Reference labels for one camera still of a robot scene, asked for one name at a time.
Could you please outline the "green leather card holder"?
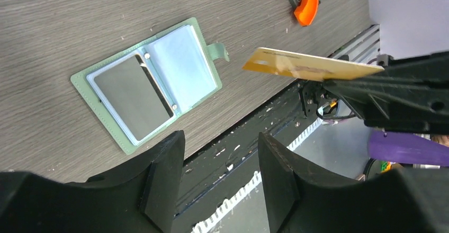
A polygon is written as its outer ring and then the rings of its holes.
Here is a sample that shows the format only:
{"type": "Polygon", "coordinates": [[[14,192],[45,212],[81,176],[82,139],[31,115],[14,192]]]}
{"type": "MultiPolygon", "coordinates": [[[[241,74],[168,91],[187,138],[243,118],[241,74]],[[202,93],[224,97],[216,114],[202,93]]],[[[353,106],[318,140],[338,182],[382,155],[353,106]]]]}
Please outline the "green leather card holder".
{"type": "Polygon", "coordinates": [[[125,154],[217,92],[228,59],[191,17],[73,74],[71,83],[125,154]]]}

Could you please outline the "gold orange credit card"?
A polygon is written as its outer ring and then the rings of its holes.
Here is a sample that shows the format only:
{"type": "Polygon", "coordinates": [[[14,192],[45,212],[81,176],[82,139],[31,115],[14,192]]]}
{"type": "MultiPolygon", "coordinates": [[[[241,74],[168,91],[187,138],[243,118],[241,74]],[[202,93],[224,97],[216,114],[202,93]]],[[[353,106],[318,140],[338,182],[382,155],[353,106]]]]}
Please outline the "gold orange credit card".
{"type": "Polygon", "coordinates": [[[259,47],[243,70],[322,82],[353,80],[384,71],[382,66],[259,47]]]}

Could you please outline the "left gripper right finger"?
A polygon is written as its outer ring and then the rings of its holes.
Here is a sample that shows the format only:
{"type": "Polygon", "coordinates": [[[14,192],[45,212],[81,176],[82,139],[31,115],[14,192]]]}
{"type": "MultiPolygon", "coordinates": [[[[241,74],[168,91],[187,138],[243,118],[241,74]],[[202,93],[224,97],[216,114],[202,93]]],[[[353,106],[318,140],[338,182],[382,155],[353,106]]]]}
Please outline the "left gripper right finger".
{"type": "Polygon", "coordinates": [[[448,169],[393,169],[367,181],[258,137],[270,232],[448,232],[448,169]]]}

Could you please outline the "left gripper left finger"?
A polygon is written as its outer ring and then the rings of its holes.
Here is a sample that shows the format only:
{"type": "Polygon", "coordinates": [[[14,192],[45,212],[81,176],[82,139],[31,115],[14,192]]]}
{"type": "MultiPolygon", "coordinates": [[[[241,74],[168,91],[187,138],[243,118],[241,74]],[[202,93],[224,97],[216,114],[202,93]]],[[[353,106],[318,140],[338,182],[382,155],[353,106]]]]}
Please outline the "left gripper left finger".
{"type": "Polygon", "coordinates": [[[170,232],[184,149],[175,131],[84,183],[2,172],[1,232],[170,232]]]}

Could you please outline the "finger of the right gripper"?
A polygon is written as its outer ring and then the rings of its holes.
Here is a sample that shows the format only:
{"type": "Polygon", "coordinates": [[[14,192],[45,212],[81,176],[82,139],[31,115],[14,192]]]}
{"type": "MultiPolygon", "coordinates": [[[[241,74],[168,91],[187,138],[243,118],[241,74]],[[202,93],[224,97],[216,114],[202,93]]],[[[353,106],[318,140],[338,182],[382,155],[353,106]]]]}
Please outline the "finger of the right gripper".
{"type": "Polygon", "coordinates": [[[393,59],[384,71],[354,80],[330,79],[323,87],[368,127],[393,132],[448,134],[448,52],[393,59]]]}

